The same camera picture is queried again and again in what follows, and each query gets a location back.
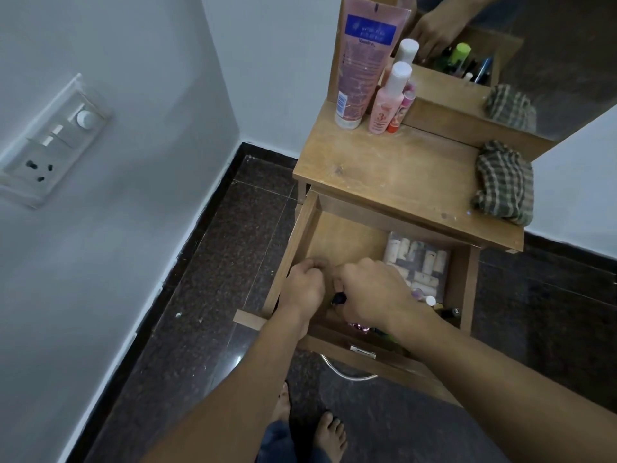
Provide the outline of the person's right forearm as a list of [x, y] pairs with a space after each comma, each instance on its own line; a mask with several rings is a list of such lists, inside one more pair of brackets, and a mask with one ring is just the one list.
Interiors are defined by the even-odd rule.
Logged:
[[617, 463], [617, 414], [464, 334], [427, 307], [396, 309], [387, 328], [510, 461]]

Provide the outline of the person's left forearm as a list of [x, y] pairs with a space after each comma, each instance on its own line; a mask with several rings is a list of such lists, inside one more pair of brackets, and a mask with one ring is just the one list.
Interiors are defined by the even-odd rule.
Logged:
[[280, 302], [239, 364], [142, 463], [252, 463], [317, 308]]

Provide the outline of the pink white-capped spray bottle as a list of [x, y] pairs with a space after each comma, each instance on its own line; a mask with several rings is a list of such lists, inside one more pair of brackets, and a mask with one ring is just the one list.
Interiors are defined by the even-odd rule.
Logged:
[[404, 61], [393, 63], [386, 84], [376, 93], [368, 130], [378, 135], [386, 131], [404, 100], [404, 89], [412, 74], [412, 67]]

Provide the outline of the checkered cloth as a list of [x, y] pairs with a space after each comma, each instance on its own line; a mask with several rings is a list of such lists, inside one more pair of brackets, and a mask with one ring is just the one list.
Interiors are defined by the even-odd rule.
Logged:
[[527, 227], [534, 217], [534, 171], [519, 152], [504, 143], [484, 143], [476, 157], [480, 189], [471, 205], [485, 215]]

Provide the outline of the open wooden drawer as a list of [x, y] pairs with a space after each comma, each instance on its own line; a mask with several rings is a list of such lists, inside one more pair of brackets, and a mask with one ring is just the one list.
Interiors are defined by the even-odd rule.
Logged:
[[[381, 258], [390, 232], [430, 242], [451, 250], [443, 306], [458, 308], [460, 319], [451, 324], [470, 335], [473, 320], [480, 249], [409, 222], [389, 217], [334, 197], [309, 191], [305, 203], [297, 206], [296, 223], [260, 313], [237, 310], [234, 322], [260, 330], [278, 303], [282, 282], [291, 266], [306, 257], [326, 258], [331, 267], [362, 258]], [[330, 364], [333, 359], [368, 374], [367, 379], [382, 377], [454, 405], [460, 405], [435, 375], [411, 353], [377, 333], [363, 334], [344, 323], [331, 307], [334, 296], [329, 273], [326, 298], [311, 320], [307, 335], [300, 340], [302, 349], [320, 354]], [[352, 352], [350, 345], [376, 353], [376, 359]]]

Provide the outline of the person's right foot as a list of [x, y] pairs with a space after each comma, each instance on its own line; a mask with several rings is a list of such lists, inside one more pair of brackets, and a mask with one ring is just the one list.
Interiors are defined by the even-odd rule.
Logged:
[[315, 430], [310, 463], [341, 463], [347, 445], [343, 422], [326, 411]]

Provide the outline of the small pink red-capped tube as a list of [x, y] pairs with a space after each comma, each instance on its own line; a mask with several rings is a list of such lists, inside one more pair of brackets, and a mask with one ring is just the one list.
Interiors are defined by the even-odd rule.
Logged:
[[390, 123], [388, 124], [386, 128], [386, 131], [388, 133], [394, 134], [395, 132], [397, 132], [405, 116], [407, 115], [409, 109], [411, 108], [415, 100], [415, 97], [416, 97], [415, 90], [413, 88], [409, 88], [404, 91], [404, 98], [399, 108], [397, 109], [397, 112], [395, 113], [395, 115], [393, 116], [393, 118], [391, 119]]

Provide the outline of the clear bag of small tubes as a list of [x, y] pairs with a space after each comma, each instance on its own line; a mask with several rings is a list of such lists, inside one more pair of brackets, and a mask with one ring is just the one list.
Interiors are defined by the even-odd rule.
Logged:
[[383, 263], [395, 267], [411, 290], [443, 303], [451, 250], [390, 232]]

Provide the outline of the white wall switch panel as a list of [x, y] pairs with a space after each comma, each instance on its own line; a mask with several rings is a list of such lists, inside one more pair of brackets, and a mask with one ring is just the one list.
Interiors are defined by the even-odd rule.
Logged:
[[0, 150], [0, 197], [39, 208], [112, 118], [103, 98], [76, 74]]

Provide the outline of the pink lotion tube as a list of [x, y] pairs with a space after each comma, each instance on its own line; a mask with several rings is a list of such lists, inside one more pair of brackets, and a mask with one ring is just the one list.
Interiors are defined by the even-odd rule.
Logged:
[[342, 0], [334, 59], [335, 122], [346, 130], [361, 123], [394, 47], [413, 20], [416, 0], [396, 4]]

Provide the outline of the wooden dressing table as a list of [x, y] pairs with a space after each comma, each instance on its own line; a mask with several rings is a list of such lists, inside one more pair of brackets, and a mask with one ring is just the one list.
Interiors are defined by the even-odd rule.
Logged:
[[471, 208], [479, 189], [475, 159], [491, 139], [529, 162], [559, 142], [489, 120], [483, 111], [489, 86], [420, 65], [412, 75], [416, 99], [398, 132], [371, 134], [367, 119], [344, 130], [335, 124], [343, 17], [341, 0], [327, 99], [294, 169], [299, 189], [311, 185], [481, 248], [523, 251], [521, 227]]

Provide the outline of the person's left foot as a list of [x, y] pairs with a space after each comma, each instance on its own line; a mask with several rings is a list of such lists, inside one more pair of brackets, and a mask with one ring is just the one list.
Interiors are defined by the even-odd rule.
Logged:
[[272, 418], [270, 423], [283, 422], [289, 423], [289, 417], [291, 412], [291, 401], [289, 396], [289, 384], [287, 381], [283, 383], [280, 390], [277, 402], [274, 406]]

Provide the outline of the person's right hand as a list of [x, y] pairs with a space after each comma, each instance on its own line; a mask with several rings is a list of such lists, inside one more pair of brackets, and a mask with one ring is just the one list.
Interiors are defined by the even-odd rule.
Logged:
[[397, 270], [381, 261], [363, 258], [352, 265], [346, 286], [351, 309], [335, 309], [346, 322], [379, 329], [398, 337], [420, 325], [434, 311], [417, 301]]

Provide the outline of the blue jeans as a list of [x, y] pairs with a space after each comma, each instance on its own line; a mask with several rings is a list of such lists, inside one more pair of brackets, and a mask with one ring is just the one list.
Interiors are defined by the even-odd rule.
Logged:
[[297, 463], [288, 421], [279, 419], [267, 426], [255, 463]]

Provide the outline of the mirror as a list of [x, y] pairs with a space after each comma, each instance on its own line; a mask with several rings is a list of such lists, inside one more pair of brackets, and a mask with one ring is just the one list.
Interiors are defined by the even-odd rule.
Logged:
[[493, 122], [562, 141], [617, 115], [617, 0], [405, 0], [415, 63], [491, 88]]

